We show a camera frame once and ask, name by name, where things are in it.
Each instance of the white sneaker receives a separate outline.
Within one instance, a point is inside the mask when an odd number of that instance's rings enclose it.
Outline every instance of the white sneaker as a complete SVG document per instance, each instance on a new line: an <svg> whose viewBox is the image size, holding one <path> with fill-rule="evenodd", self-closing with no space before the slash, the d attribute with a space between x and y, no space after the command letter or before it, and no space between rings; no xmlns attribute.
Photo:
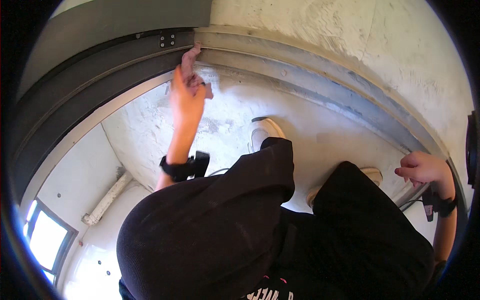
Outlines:
<svg viewBox="0 0 480 300"><path fill-rule="evenodd" d="M258 117L252 119L249 125L250 142L248 143L248 150L250 153L254 153L260 150L263 141L267 137L281 137L285 138L280 126L275 123L271 118Z"/></svg>
<svg viewBox="0 0 480 300"><path fill-rule="evenodd" d="M373 167L361 168L360 171L362 171L365 175L367 175L367 177L370 178L370 180L373 181L373 183L375 183L376 186L380 186L380 183L382 183L382 181L384 180L382 173L377 168L373 168ZM320 188L321 186L314 187L308 192L307 205L310 208L313 208L313 201L315 200L315 197L317 196Z"/></svg>

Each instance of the pink cloth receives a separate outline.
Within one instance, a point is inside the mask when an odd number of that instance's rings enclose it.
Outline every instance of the pink cloth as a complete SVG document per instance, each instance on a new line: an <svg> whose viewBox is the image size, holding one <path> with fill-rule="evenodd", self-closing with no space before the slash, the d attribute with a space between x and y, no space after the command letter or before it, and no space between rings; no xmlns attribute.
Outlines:
<svg viewBox="0 0 480 300"><path fill-rule="evenodd" d="M204 80L202 77L198 76L197 73L193 72L193 64L195 63L195 60L197 59L197 55L200 53L200 43L195 42L195 45L193 46L192 49L190 49L188 52L183 54L181 57L181 74L183 76L183 83L185 83L185 86L190 90L192 95L197 94L198 87L204 83ZM212 94L212 85L211 84L205 84L205 98L207 99L213 99L213 94Z"/></svg>

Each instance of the window frame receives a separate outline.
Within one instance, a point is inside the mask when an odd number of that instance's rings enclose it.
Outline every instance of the window frame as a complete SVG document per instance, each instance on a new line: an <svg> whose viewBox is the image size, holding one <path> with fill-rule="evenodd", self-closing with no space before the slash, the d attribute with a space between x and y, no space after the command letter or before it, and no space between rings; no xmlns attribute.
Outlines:
<svg viewBox="0 0 480 300"><path fill-rule="evenodd" d="M60 277L60 272L63 267L63 263L65 262L65 258L67 257L67 254L70 250L70 248L73 245L73 242L75 241L77 235L78 235L78 230L70 226L67 222L63 221L58 215L56 215L54 212L52 212L48 206L46 206L38 197L35 197L36 200L36 207L35 210L32 214L32 217L30 218L30 221L27 221L28 223L28 230L27 230L27 235L26 237L28 240L32 239L32 234L35 229L35 224L38 219L38 215L40 214L40 211L43 211L49 218L51 218L53 221L55 221L58 225L63 227L64 229L67 230L67 233L65 234L65 237L63 238L63 241L59 247L59 250L57 252L57 256L55 257L55 261L53 263L52 269L47 269L44 266L42 266L40 263L40 268L44 271L49 272L54 276L53 279L53 286L57 286L57 281L58 278Z"/></svg>

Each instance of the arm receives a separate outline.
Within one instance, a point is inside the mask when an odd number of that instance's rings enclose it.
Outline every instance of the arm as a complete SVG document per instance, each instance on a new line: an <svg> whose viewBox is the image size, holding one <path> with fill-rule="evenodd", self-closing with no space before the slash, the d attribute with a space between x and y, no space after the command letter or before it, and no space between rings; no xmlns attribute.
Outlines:
<svg viewBox="0 0 480 300"><path fill-rule="evenodd" d="M415 151L400 161L401 168L395 173L410 179L416 187L424 182L435 182L441 199L451 201L455 198L455 185L452 172L447 163L430 154ZM433 239L433 255L435 262L446 261L452 251L456 231L456 208L447 217L438 217L435 238Z"/></svg>
<svg viewBox="0 0 480 300"><path fill-rule="evenodd" d="M205 104L205 88L201 85L195 96L185 87L180 67L173 73L169 102L173 112L173 137L167 151L167 163L184 164L193 144ZM155 191L174 184L172 178L161 171Z"/></svg>

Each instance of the black sleeve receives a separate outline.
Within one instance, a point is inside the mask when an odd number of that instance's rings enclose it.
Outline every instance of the black sleeve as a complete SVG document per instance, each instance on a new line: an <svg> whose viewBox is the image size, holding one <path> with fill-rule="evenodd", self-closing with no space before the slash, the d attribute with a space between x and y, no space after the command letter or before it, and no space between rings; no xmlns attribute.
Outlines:
<svg viewBox="0 0 480 300"><path fill-rule="evenodd" d="M435 266L435 269L433 270L432 278L430 279L429 283L427 284L427 287L425 288L425 290L422 293L422 296L420 296L419 299L427 299L428 296L431 294L431 292L435 289L437 282L442 277L446 264L447 264L447 261L441 261Z"/></svg>
<svg viewBox="0 0 480 300"><path fill-rule="evenodd" d="M132 294L128 291L127 287L125 286L125 282L123 282L123 278L119 280L119 292L122 300L136 300Z"/></svg>

